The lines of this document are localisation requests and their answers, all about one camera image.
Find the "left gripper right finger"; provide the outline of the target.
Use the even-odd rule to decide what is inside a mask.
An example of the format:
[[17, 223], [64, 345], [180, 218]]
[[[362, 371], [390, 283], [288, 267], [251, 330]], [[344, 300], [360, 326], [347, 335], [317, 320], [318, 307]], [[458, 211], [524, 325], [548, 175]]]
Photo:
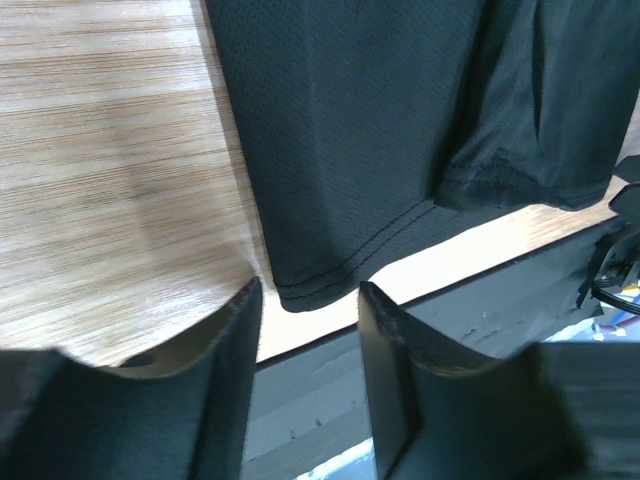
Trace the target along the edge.
[[358, 332], [382, 479], [635, 479], [639, 347], [534, 342], [504, 359], [359, 290]]

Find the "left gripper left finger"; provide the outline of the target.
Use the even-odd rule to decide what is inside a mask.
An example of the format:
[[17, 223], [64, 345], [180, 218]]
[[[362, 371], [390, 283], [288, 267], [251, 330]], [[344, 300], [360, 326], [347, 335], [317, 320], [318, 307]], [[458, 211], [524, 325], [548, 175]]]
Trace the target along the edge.
[[57, 349], [1, 354], [5, 479], [236, 479], [262, 315], [250, 280], [117, 367]]

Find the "black t shirt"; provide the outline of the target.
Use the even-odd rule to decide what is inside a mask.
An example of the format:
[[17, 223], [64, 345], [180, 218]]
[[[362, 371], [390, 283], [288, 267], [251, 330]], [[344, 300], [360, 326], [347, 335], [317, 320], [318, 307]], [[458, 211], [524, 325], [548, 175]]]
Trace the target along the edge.
[[610, 184], [635, 1], [211, 1], [273, 283], [323, 308], [384, 266]]

